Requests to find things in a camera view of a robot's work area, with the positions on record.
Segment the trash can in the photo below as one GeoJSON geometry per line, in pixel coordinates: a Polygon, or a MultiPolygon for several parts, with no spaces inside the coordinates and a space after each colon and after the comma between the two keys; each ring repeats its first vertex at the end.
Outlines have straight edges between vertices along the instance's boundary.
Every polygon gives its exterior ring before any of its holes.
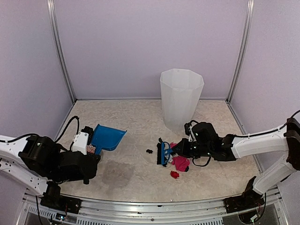
{"type": "Polygon", "coordinates": [[[191,121],[203,86],[202,76],[188,69],[170,69],[161,73],[163,119],[167,128],[180,131],[191,121]]]}

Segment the white wall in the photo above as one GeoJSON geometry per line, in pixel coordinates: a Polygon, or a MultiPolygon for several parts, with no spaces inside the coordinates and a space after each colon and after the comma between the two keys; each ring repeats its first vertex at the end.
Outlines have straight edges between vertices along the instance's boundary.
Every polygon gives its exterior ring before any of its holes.
{"type": "MultiPolygon", "coordinates": [[[[54,138],[71,108],[45,0],[0,1],[0,134],[54,138]]],[[[0,225],[12,225],[25,187],[0,173],[0,225]]]]}
{"type": "MultiPolygon", "coordinates": [[[[286,122],[300,109],[300,2],[256,0],[232,105],[247,132],[286,122]]],[[[261,154],[268,168],[281,153],[261,154]]],[[[300,221],[300,172],[279,184],[292,225],[300,221]]]]}
{"type": "Polygon", "coordinates": [[[56,0],[78,99],[159,98],[160,73],[204,77],[202,98],[226,98],[247,0],[56,0]]]}

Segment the translucent plastic bin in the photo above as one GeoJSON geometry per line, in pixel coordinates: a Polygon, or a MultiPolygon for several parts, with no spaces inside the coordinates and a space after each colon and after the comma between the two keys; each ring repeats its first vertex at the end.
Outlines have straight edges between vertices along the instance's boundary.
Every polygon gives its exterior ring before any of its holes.
{"type": "Polygon", "coordinates": [[[163,118],[167,128],[180,131],[191,121],[203,86],[202,76],[188,69],[170,69],[161,73],[163,118]]]}

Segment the red object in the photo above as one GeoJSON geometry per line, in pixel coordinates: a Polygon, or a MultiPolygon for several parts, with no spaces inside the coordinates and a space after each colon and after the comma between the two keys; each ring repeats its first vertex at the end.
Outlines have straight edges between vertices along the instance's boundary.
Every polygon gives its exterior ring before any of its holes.
{"type": "Polygon", "coordinates": [[[179,173],[175,172],[175,171],[171,171],[171,176],[175,179],[179,178],[179,173]]]}
{"type": "Polygon", "coordinates": [[[176,170],[180,172],[185,172],[187,166],[189,166],[190,162],[188,158],[177,156],[173,158],[172,165],[175,164],[176,170]]]}
{"type": "Polygon", "coordinates": [[[177,143],[174,142],[170,143],[170,148],[172,149],[175,145],[177,145],[177,143]]]}

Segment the table surface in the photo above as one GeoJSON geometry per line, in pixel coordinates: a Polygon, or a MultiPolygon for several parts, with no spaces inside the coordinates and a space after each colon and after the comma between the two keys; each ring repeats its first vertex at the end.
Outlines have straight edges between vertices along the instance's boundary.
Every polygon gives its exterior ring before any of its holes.
{"type": "MultiPolygon", "coordinates": [[[[174,165],[156,164],[156,145],[160,137],[177,143],[186,136],[184,128],[173,133],[165,127],[160,100],[77,101],[67,121],[74,115],[80,117],[80,129],[101,124],[127,133],[116,150],[103,151],[97,175],[89,185],[66,182],[61,185],[62,194],[122,202],[202,200],[241,194],[249,179],[259,173],[249,156],[234,162],[211,160],[207,167],[191,164],[188,172],[172,178],[174,165]]],[[[200,101],[193,119],[212,123],[219,136],[240,133],[224,101],[200,101]]],[[[72,122],[60,143],[68,148],[75,132],[76,123],[72,122]]],[[[202,165],[206,161],[205,157],[195,160],[202,165]]]]}

